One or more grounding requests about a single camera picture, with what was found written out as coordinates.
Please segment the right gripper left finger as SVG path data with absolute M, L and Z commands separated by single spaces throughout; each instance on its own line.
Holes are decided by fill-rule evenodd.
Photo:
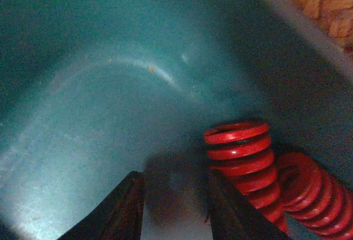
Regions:
M 140 239 L 146 186 L 131 171 L 98 206 L 59 239 Z

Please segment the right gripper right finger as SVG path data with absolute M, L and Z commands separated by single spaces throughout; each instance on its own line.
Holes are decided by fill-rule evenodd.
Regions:
M 207 214 L 213 239 L 289 239 L 219 170 L 210 170 Z

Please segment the red large spring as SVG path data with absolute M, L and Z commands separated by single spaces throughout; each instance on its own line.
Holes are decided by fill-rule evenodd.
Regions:
M 269 129 L 265 121 L 208 129 L 204 132 L 206 155 L 210 169 L 223 173 L 262 215 L 287 233 Z

